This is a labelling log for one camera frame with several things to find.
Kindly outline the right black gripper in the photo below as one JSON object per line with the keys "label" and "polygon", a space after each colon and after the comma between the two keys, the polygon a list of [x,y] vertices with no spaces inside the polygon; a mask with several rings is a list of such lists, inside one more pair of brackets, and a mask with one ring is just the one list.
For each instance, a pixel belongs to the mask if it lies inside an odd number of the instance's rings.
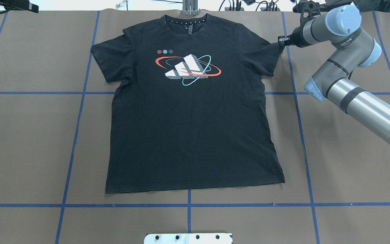
{"label": "right black gripper", "polygon": [[294,42],[293,40],[291,39],[291,36],[288,35],[288,36],[279,36],[278,37],[278,45],[279,46],[294,46]]}

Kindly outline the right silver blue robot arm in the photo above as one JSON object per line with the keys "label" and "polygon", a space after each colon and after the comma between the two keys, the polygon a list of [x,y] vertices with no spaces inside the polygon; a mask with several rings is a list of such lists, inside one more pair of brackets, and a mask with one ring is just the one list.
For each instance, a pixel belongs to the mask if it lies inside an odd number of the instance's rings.
{"label": "right silver blue robot arm", "polygon": [[331,42],[335,52],[308,79],[305,91],[318,101],[330,100],[390,145],[390,105],[348,79],[357,67],[377,61],[382,49],[361,27],[356,6],[331,7],[322,15],[324,10],[313,1],[294,6],[300,25],[290,35],[278,37],[279,45],[304,48]]}

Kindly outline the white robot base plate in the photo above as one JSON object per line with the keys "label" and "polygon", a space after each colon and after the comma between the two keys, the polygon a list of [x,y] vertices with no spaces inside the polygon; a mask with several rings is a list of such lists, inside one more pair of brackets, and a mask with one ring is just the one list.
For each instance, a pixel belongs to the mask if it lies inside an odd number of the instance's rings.
{"label": "white robot base plate", "polygon": [[233,244],[231,233],[151,233],[144,244]]}

